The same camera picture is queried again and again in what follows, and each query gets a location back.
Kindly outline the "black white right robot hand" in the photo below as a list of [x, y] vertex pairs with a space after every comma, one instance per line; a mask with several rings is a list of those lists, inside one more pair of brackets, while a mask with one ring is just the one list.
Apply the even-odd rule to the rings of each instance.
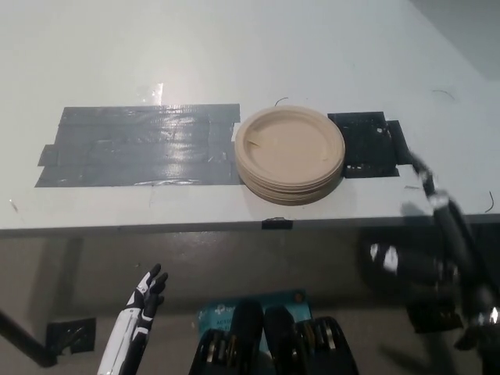
[[430, 204], [434, 224], [445, 241], [442, 257], [384, 243], [366, 247], [369, 261], [396, 277], [424, 285], [456, 282], [462, 313], [473, 327], [499, 324], [499, 289], [488, 275], [485, 261], [477, 250], [473, 233], [449, 193], [438, 187], [435, 175], [414, 153], [409, 161]]

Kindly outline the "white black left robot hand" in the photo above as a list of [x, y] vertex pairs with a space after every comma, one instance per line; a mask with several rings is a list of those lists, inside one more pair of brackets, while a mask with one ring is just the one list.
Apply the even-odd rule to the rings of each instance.
[[168, 274], [155, 264], [137, 284], [120, 311], [103, 353], [98, 373], [135, 375], [141, 364]]

